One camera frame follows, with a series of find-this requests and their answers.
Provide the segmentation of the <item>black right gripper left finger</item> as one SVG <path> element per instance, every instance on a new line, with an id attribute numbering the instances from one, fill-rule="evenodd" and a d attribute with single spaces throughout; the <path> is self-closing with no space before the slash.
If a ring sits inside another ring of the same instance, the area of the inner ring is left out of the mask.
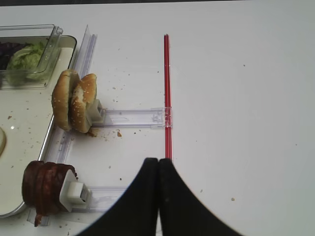
<path id="1" fill-rule="evenodd" d="M 154 236 L 158 218 L 158 159 L 146 158 L 115 204 L 80 236 Z"/>

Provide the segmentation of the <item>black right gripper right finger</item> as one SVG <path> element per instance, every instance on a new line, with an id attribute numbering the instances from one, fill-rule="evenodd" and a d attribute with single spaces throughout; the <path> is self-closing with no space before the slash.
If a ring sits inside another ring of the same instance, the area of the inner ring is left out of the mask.
<path id="1" fill-rule="evenodd" d="M 239 236 L 190 191 L 169 159 L 159 161 L 159 215 L 164 236 Z"/>

